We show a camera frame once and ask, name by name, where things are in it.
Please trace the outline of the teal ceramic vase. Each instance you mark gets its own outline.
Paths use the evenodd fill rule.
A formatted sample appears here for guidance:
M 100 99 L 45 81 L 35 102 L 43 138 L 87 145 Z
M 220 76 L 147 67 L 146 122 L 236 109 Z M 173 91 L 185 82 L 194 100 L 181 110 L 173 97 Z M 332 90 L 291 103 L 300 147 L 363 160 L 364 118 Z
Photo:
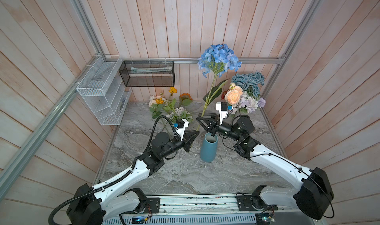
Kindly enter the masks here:
M 207 133 L 204 136 L 204 140 L 200 150 L 200 158 L 204 162 L 212 162 L 216 157 L 218 146 L 218 137 L 216 135 L 212 135 L 211 133 Z

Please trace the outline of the peach rose stem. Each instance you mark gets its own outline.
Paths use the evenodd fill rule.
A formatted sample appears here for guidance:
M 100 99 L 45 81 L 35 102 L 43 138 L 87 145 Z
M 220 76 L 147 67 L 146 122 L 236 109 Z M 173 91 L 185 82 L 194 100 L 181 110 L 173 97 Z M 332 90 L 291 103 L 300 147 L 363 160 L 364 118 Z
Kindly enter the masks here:
M 242 95 L 243 89 L 235 83 L 231 83 L 229 86 L 229 90 L 225 95 L 225 101 L 229 105 L 236 105 L 239 103 L 240 99 L 242 98 Z

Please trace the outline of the pink white hydrangea bouquet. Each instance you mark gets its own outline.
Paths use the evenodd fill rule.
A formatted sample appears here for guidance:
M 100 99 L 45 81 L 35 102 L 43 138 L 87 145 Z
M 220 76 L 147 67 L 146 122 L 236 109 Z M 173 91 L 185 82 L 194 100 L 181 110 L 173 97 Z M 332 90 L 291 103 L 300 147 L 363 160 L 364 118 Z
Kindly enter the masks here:
M 259 108 L 263 108 L 266 105 L 266 100 L 263 97 L 254 98 L 251 96 L 242 97 L 240 101 L 233 105 L 232 112 L 230 114 L 239 113 L 252 113 Z

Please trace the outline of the teal blue rose bouquet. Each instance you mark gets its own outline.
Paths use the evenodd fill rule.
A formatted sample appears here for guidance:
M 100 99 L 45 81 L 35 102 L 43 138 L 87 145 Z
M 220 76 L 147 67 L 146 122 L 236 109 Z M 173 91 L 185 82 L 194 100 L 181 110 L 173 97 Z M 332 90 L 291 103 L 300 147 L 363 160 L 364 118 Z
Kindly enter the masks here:
M 241 87 L 252 97 L 260 97 L 260 87 L 265 85 L 265 77 L 261 72 L 248 74 L 236 74 L 232 77 L 232 83 Z

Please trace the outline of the blue hydrangea mixed bouquet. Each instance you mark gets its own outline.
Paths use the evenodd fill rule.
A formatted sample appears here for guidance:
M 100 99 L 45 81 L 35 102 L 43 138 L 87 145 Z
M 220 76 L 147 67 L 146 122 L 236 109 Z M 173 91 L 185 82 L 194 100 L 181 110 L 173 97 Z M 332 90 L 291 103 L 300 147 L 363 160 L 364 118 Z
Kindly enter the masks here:
M 203 76 L 213 73 L 210 90 L 204 97 L 204 107 L 201 116 L 205 115 L 208 106 L 216 97 L 222 93 L 221 88 L 225 85 L 225 80 L 216 84 L 217 78 L 221 77 L 228 70 L 237 72 L 241 68 L 242 62 L 235 55 L 234 51 L 227 44 L 211 45 L 198 59 L 198 68 Z

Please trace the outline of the red sunflower stem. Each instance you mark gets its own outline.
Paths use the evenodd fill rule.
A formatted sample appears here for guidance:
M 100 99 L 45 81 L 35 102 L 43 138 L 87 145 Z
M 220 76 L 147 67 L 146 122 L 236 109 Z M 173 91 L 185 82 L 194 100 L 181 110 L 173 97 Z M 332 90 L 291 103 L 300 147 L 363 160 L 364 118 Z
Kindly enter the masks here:
M 227 94 L 227 91 L 224 91 L 224 92 L 222 93 L 222 95 L 221 95 L 221 100 L 224 100 L 224 99 L 225 99 L 226 94 Z

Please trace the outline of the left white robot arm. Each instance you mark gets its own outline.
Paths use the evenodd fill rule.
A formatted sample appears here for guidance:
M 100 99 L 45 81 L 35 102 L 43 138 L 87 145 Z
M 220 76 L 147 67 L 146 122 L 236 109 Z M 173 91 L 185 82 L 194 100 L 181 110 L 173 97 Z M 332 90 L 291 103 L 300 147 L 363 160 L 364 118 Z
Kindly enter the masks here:
M 145 194 L 133 185 L 157 172 L 169 155 L 184 149 L 188 152 L 198 131 L 179 129 L 174 138 L 166 132 L 151 137 L 147 150 L 136 157 L 132 166 L 92 187 L 83 185 L 70 200 L 67 216 L 73 225 L 101 225 L 104 221 L 128 211 L 142 211 Z

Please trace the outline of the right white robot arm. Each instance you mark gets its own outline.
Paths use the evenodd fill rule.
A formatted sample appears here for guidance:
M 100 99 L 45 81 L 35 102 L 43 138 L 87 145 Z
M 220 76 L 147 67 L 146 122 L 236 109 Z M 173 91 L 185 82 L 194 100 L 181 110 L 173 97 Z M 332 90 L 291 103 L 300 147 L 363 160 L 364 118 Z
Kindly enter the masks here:
M 199 115 L 196 121 L 211 135 L 220 134 L 235 141 L 238 155 L 258 163 L 288 183 L 290 188 L 258 186 L 251 194 L 253 208 L 268 211 L 275 206 L 298 208 L 308 217 L 319 220 L 332 207 L 334 194 L 324 170 L 302 167 L 274 153 L 251 136 L 255 128 L 247 115 L 238 117 L 237 122 L 224 122 L 214 113 Z

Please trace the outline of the green leafy flower bunch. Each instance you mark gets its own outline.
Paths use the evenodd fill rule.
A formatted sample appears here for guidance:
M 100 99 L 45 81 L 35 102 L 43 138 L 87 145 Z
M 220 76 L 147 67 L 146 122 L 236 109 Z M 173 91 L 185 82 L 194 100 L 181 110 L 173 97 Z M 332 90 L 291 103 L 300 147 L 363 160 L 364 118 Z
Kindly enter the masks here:
M 177 120 L 186 119 L 189 123 L 193 121 L 191 113 L 184 107 L 175 108 L 167 117 L 175 123 Z

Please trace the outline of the orange flower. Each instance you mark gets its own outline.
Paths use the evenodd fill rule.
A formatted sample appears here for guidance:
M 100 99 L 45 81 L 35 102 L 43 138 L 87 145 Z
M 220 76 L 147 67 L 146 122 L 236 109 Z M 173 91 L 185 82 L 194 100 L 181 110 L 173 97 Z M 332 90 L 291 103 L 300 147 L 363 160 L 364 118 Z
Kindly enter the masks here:
M 183 93 L 179 96 L 179 106 L 188 106 L 193 102 L 193 99 L 190 94 L 188 93 Z

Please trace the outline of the yellow orange flower stem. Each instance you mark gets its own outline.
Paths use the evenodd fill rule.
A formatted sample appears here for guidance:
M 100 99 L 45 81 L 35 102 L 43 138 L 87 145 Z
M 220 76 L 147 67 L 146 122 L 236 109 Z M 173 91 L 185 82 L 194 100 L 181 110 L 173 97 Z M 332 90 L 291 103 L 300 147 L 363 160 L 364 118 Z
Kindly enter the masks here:
M 166 99 L 163 94 L 149 97 L 149 110 L 151 112 L 152 119 L 157 119 L 160 115 L 166 112 L 171 115 L 175 111 L 176 100 L 173 98 L 173 94 L 177 93 L 177 89 L 171 87 L 169 89 L 170 96 Z

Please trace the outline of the black mesh basket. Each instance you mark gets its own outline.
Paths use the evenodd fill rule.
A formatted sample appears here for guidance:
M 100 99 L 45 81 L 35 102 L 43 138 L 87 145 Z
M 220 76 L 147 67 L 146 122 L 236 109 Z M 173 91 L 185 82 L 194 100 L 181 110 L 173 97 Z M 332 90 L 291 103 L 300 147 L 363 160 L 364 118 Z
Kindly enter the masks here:
M 123 61 L 119 74 L 126 87 L 173 87 L 175 69 L 172 61 Z

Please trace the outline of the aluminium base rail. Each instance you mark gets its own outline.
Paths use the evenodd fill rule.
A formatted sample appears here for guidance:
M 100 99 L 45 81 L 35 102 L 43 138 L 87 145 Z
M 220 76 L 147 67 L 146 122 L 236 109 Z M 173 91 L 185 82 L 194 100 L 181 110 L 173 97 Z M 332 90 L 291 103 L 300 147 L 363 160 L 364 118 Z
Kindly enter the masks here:
M 237 194 L 154 195 L 151 209 L 141 214 L 127 212 L 105 225 L 316 225 L 317 221 L 297 209 L 278 206 L 269 210 L 239 204 Z

